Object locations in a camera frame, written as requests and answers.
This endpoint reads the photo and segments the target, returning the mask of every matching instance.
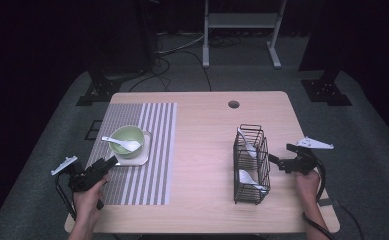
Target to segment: white plate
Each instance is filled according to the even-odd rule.
[[[151,148],[151,133],[148,131],[143,131],[144,133],[144,146],[140,152],[140,154],[134,158],[123,158],[118,154],[115,154],[110,148],[107,151],[107,159],[116,156],[118,163],[116,163],[116,167],[126,167],[126,166],[141,166],[148,161],[148,157],[150,156],[150,148]]]

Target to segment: green bowl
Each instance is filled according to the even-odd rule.
[[[131,152],[121,147],[119,144],[109,142],[110,149],[123,158],[134,158],[138,156],[144,146],[144,133],[136,126],[128,125],[121,127],[117,129],[110,137],[121,141],[137,141],[141,144],[138,149]]]

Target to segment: placemat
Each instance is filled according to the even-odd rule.
[[[110,180],[103,187],[103,202],[107,205],[169,204],[172,180],[173,142],[176,103],[110,104],[88,160],[91,165],[106,158],[110,136],[125,125],[135,125],[151,133],[149,160],[137,167],[113,167]]]

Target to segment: spoon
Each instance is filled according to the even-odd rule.
[[[119,144],[121,147],[123,147],[126,150],[131,151],[131,152],[133,152],[133,151],[137,150],[139,147],[141,147],[141,144],[137,141],[131,141],[131,140],[120,141],[120,140],[110,138],[110,137],[102,137],[101,140],[106,141],[106,142],[112,142],[112,143]]]
[[[244,143],[245,143],[245,146],[246,146],[246,148],[248,150],[248,154],[250,154],[251,157],[256,158],[256,156],[257,156],[256,149],[253,147],[253,145],[251,145],[250,143],[247,142],[247,139],[244,136],[244,133],[241,130],[241,128],[238,128],[238,132],[241,134],[241,136],[244,139]]]
[[[259,185],[257,182],[255,182],[251,177],[250,174],[246,170],[239,170],[240,173],[240,182],[244,184],[252,184],[255,188],[259,189],[262,193],[267,193],[267,190]]]

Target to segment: black wire basket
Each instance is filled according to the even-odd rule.
[[[242,124],[234,142],[234,201],[259,204],[271,190],[268,146],[260,125]]]

